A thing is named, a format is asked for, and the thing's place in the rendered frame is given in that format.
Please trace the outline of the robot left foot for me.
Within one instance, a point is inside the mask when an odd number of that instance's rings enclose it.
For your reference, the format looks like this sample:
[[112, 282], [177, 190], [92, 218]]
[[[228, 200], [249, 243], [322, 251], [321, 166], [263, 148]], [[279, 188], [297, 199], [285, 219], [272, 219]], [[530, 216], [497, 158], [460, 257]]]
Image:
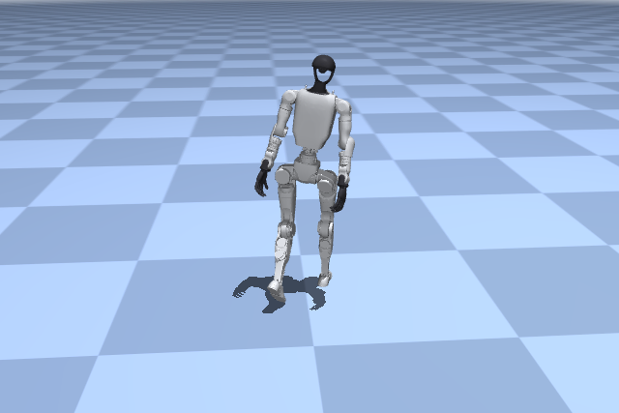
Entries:
[[286, 301], [285, 297], [284, 297], [284, 293], [283, 293], [283, 287], [280, 285], [280, 283], [277, 280], [272, 280], [267, 289], [271, 292], [270, 294], [277, 300], [280, 302], [284, 302]]

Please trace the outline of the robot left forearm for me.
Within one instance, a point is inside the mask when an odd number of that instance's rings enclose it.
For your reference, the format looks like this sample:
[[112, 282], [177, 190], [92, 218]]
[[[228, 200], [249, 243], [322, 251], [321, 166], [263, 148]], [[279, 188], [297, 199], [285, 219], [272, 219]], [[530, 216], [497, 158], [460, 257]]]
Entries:
[[264, 159], [261, 161], [261, 164], [264, 160], [268, 160], [269, 164], [267, 169], [270, 169], [274, 166], [274, 161], [277, 157], [277, 153], [279, 150], [279, 147], [281, 145], [281, 140], [278, 137], [274, 136], [274, 130], [275, 130], [276, 125], [273, 127], [273, 130], [271, 132], [270, 135], [270, 139], [269, 139], [269, 144], [265, 153], [265, 157]]

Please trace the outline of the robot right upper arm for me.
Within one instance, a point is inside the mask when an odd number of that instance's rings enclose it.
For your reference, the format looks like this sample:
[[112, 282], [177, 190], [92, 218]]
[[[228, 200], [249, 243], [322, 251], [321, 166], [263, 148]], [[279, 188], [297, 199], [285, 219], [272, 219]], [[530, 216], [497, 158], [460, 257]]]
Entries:
[[350, 136], [351, 127], [352, 127], [351, 104], [348, 101], [345, 101], [340, 98], [336, 98], [336, 111], [340, 114], [338, 145], [341, 150], [345, 150], [347, 140], [349, 137], [351, 137]]

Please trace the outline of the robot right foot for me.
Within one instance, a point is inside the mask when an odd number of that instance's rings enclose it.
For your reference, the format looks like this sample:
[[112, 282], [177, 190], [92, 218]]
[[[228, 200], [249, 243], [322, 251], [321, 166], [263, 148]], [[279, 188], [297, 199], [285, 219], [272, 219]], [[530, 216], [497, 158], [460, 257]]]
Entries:
[[318, 280], [318, 284], [317, 284], [317, 285], [318, 285], [318, 286], [320, 286], [320, 287], [325, 287], [325, 286], [327, 286], [327, 285], [328, 285], [329, 280], [330, 280], [331, 278], [332, 278], [332, 272], [331, 272], [331, 271], [329, 271], [329, 275], [328, 275], [328, 277], [326, 277], [326, 274], [325, 274], [325, 273], [324, 273], [324, 275], [323, 275], [323, 276], [321, 276], [321, 273], [320, 273], [320, 275], [319, 275], [319, 280]]

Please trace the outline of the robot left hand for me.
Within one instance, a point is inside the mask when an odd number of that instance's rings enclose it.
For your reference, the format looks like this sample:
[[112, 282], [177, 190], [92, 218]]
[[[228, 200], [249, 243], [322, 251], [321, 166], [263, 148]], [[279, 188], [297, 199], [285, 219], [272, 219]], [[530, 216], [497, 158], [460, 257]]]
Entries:
[[254, 186], [256, 192], [263, 197], [266, 196], [266, 194], [263, 192], [263, 184], [265, 185], [266, 190], [268, 190], [266, 178], [267, 178], [267, 173], [271, 171], [271, 168], [267, 169], [268, 164], [269, 164], [268, 160], [264, 160], [262, 162], [262, 165], [260, 166], [261, 170], [259, 174], [257, 175], [256, 183]]

